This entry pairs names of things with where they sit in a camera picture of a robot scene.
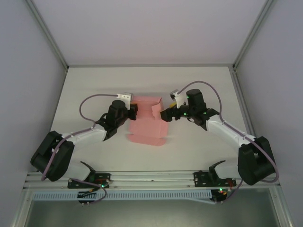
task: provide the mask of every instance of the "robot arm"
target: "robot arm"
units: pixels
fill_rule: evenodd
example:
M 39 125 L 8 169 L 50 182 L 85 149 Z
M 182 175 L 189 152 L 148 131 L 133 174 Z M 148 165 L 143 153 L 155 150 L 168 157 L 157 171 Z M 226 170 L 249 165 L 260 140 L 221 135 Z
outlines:
M 188 105 L 178 91 L 173 91 L 170 96 L 177 103 L 161 112 L 164 121 L 170 122 L 173 117 L 175 120 L 185 117 L 205 131 L 212 132 L 237 151 L 238 162 L 221 161 L 209 168 L 212 179 L 242 178 L 247 184 L 254 185 L 275 172 L 268 159 L 249 141 L 257 143 L 274 161 L 268 140 L 264 137 L 255 138 L 243 132 L 241 132 L 243 136 L 236 133 L 240 130 L 229 123 L 226 124 L 226 121 L 222 122 L 216 110 L 206 107 L 199 89 L 187 91 Z
M 118 127 L 123 125 L 127 119 L 136 120 L 138 107 L 136 104 L 130 104 L 131 95 L 119 94 L 118 98 L 120 100 L 113 101 L 108 112 L 95 122 L 96 126 L 94 128 L 90 131 L 70 136 L 61 144 L 46 174 L 48 179 L 57 181 L 61 177 L 68 177 L 88 181 L 90 174 L 94 172 L 93 168 L 84 162 L 71 162 L 71 156 L 78 149 L 111 138 L 116 134 Z M 70 133 L 59 134 L 56 131 L 48 133 L 32 156 L 31 164 L 43 173 L 50 161 L 54 148 L 69 135 Z

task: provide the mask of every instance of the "cable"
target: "cable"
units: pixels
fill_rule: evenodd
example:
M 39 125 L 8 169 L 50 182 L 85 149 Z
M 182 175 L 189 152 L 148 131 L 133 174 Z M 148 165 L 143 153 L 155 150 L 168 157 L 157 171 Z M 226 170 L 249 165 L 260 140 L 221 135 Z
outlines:
M 89 184 L 89 185 L 92 185 L 92 186 L 95 186 L 95 187 L 98 187 L 98 188 L 103 189 L 103 191 L 104 191 L 105 194 L 102 196 L 102 198 L 100 198 L 100 199 L 98 199 L 98 200 L 95 200 L 95 201 L 93 201 L 93 202 L 90 202 L 89 204 L 94 204 L 94 203 L 100 202 L 101 200 L 104 200 L 104 199 L 105 199 L 105 197 L 106 197 L 106 195 L 107 195 L 107 191 L 105 190 L 104 187 L 102 187 L 102 186 L 100 186 L 100 185 L 98 185 L 98 184 L 96 184 L 96 183 L 90 183 L 90 182 L 81 181 L 81 180 L 78 180 L 78 179 L 72 179 L 72 180 L 73 180 L 73 181 L 77 181 L 77 182 L 79 182 L 79 183 L 85 183 L 85 184 Z
M 55 158 L 55 155 L 56 155 L 56 153 L 57 153 L 59 147 L 60 147 L 67 139 L 69 139 L 69 138 L 71 138 L 71 137 L 73 137 L 73 136 L 79 135 L 79 134 L 81 134 L 81 133 L 90 131 L 90 130 L 94 129 L 94 127 L 96 126 L 96 123 L 95 123 L 95 121 L 94 121 L 93 119 L 87 118 L 87 117 L 85 117 L 85 116 L 82 114 L 82 106 L 83 106 L 83 104 L 84 104 L 88 99 L 93 98 L 93 97 L 96 97 L 96 96 L 118 97 L 118 95 L 96 94 L 96 95 L 92 95 L 92 96 L 87 97 L 86 99 L 84 99 L 84 100 L 81 102 L 81 104 L 80 104 L 80 106 L 79 106 L 79 113 L 80 113 L 80 116 L 81 116 L 83 119 L 87 120 L 87 121 L 93 122 L 93 126 L 90 127 L 90 128 L 87 128 L 87 129 L 83 129 L 83 130 L 74 132 L 74 133 L 72 133 L 72 134 L 66 136 L 65 138 L 63 138 L 63 139 L 57 144 L 57 146 L 55 147 L 55 149 L 54 149 L 54 151 L 53 151 L 53 153 L 52 153 L 52 156 L 51 156 L 51 158 L 49 159 L 48 164 L 47 164 L 47 166 L 46 166 L 46 168 L 45 168 L 45 170 L 44 170 L 44 172 L 43 172 L 43 174 L 42 174 L 41 181 L 44 181 L 44 180 L 46 179 L 46 174 L 47 174 L 47 172 L 48 172 L 48 170 L 49 170 L 49 168 L 50 168 L 50 166 L 51 166 L 51 164 L 52 164 L 52 162 L 53 162 L 53 159 Z
M 229 125 L 228 123 L 226 123 L 222 117 L 222 101 L 221 98 L 217 92 L 217 90 L 209 83 L 204 82 L 204 81 L 194 81 L 191 82 L 189 84 L 187 84 L 184 88 L 182 88 L 177 94 L 181 94 L 181 92 L 183 92 L 186 88 L 188 88 L 189 86 L 196 84 L 196 83 L 202 83 L 202 84 L 206 84 L 208 85 L 217 95 L 218 100 L 219 100 L 219 105 L 220 105 L 220 109 L 219 109 L 219 117 L 220 120 L 222 121 L 223 124 L 225 124 L 228 128 L 230 128 L 231 130 L 233 130 L 235 133 L 239 134 L 240 136 L 242 136 L 244 139 L 248 140 L 250 143 L 252 143 L 259 151 L 261 151 L 261 153 L 268 159 L 268 161 L 271 163 L 271 165 L 273 166 L 273 168 L 275 169 L 275 173 L 276 173 L 276 177 L 273 180 L 261 180 L 262 182 L 266 182 L 266 183 L 274 183 L 279 179 L 279 171 L 278 168 L 276 166 L 276 164 L 274 163 L 274 161 L 271 159 L 271 157 L 265 152 L 265 150 L 263 150 L 257 143 L 255 143 L 253 140 L 251 140 L 250 138 L 245 137 L 245 135 L 240 132 L 239 130 L 235 129 L 234 127 L 232 127 L 231 125 Z
M 230 196 L 228 196 L 228 197 L 224 200 L 224 202 L 228 201 L 232 196 L 235 195 L 235 193 L 237 193 L 237 191 L 238 191 L 238 189 L 241 187 L 242 183 L 243 183 L 243 180 L 240 181 L 238 187 L 237 187 L 234 191 L 231 192 Z
M 83 192 L 81 195 L 78 195 L 78 197 L 79 198 L 85 198 L 86 196 L 88 196 L 88 195 L 90 195 L 90 194 L 92 194 L 92 193 L 94 193 L 94 192 L 96 192 L 96 191 L 98 191 L 100 188 L 93 188 L 93 189 L 90 189 L 90 190 L 88 190 L 88 191 L 85 191 L 85 192 Z
M 230 186 L 230 190 L 232 190 L 232 181 L 230 179 L 227 179 L 229 186 Z

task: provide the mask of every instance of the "pink cardboard box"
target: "pink cardboard box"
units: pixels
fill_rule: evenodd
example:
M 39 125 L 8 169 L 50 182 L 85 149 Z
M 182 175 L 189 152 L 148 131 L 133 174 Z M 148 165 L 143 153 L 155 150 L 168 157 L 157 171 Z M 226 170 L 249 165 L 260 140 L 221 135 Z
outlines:
M 168 123 L 161 119 L 163 110 L 161 97 L 134 96 L 133 103 L 138 104 L 137 120 L 130 121 L 127 138 L 134 143 L 162 146 L 166 140 Z

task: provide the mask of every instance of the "mounting plate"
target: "mounting plate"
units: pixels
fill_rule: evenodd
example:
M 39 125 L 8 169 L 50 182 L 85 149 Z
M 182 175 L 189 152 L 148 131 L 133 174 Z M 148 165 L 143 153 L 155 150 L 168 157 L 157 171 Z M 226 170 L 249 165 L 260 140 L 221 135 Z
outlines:
M 201 187 L 229 187 L 230 182 L 232 183 L 232 186 L 236 186 L 236 180 L 235 179 L 220 179 L 216 182 L 213 182 L 208 174 L 208 172 L 195 172 L 194 173 L 194 182 L 195 182 L 195 187 L 196 188 L 201 188 Z
M 110 174 L 108 173 L 96 173 L 95 180 L 92 183 L 105 185 L 107 184 L 107 180 L 110 181 Z M 67 188 L 69 189 L 78 189 L 78 188 L 93 188 L 93 186 L 85 183 L 79 183 L 77 181 L 69 180 L 67 184 Z

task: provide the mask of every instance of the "glass panel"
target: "glass panel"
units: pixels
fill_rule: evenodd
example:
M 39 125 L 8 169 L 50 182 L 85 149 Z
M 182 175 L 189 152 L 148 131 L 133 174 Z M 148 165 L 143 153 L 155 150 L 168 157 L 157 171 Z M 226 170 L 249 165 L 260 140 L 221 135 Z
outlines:
M 34 201 L 28 227 L 277 227 L 268 189 L 240 190 L 225 204 L 195 201 Z

